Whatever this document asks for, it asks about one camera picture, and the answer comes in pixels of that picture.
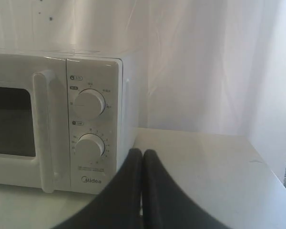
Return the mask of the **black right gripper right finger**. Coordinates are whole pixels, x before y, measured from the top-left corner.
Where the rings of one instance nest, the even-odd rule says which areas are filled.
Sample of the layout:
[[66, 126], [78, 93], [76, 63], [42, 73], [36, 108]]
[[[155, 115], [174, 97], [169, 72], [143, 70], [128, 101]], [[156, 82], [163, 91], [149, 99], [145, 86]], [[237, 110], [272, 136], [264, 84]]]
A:
[[143, 156], [142, 202], [145, 229], [226, 228], [181, 190], [152, 149]]

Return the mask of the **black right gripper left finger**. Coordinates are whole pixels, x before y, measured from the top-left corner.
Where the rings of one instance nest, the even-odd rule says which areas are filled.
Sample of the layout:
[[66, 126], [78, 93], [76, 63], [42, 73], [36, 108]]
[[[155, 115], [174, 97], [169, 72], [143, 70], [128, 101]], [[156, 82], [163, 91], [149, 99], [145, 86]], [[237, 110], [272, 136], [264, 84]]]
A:
[[57, 229], [139, 229], [142, 152], [133, 148], [110, 183]]

